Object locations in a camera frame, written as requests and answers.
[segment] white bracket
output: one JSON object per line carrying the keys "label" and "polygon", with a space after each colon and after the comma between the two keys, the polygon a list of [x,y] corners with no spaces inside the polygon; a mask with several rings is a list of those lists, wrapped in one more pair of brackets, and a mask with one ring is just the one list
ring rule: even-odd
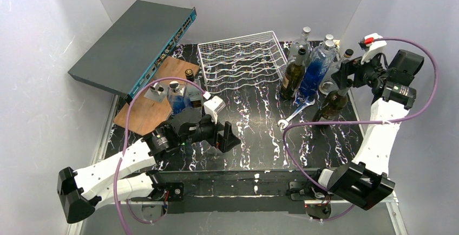
{"label": "white bracket", "polygon": [[[378,38],[383,38],[383,37],[378,35],[377,33],[373,33],[371,35],[367,35],[364,37],[365,40],[367,40],[368,38],[378,39]],[[376,41],[376,42],[373,42],[367,45],[369,49],[368,51],[366,51],[365,54],[363,54],[361,64],[372,59],[375,55],[382,53],[386,45],[387,45],[386,41]]]}
{"label": "white bracket", "polygon": [[225,102],[218,96],[204,102],[204,111],[212,116],[213,121],[217,124],[218,113],[226,106]]}

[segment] wrench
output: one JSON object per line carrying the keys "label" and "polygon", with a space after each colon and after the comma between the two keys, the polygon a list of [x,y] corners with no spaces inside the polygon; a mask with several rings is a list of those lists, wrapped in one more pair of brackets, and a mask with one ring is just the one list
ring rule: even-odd
{"label": "wrench", "polygon": [[292,115],[290,115],[287,119],[282,119],[282,120],[279,120],[277,122],[277,126],[280,127],[280,130],[284,130],[285,128],[288,127],[288,123],[293,120],[294,117],[296,117],[303,109],[305,109],[306,107],[309,107],[311,105],[314,105],[314,103],[316,102],[316,99],[312,99],[312,101],[306,99],[306,101],[303,103],[303,105],[301,105],[300,107],[298,107],[293,113]]}

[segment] gray metal box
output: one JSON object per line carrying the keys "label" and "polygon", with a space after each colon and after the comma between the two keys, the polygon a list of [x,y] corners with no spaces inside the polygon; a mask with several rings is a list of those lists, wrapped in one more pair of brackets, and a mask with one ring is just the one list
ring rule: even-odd
{"label": "gray metal box", "polygon": [[130,102],[195,18],[194,8],[137,0],[68,73]]}

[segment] white cable tie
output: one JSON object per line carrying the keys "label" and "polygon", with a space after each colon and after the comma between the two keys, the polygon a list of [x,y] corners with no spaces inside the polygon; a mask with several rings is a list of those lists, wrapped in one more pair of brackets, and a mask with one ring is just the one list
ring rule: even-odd
{"label": "white cable tie", "polygon": [[208,100],[212,95],[211,95],[208,91],[206,91],[206,92],[203,94],[203,96],[204,96],[204,98],[205,98],[206,100]]}

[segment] green glass bottle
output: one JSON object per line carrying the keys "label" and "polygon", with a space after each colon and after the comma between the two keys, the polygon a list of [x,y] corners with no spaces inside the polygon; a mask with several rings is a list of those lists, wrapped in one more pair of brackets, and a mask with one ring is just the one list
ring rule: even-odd
{"label": "green glass bottle", "polygon": [[287,68],[285,69],[284,78],[280,86],[280,96],[286,100],[290,100],[295,96],[300,83],[303,80],[304,76],[304,55],[306,50],[300,48],[298,50],[298,55],[293,56],[292,59],[288,62]]}
{"label": "green glass bottle", "polygon": [[347,104],[347,91],[352,87],[352,80],[348,79],[346,87],[331,91],[324,100],[320,109],[316,112],[312,121],[332,121],[339,115]]}

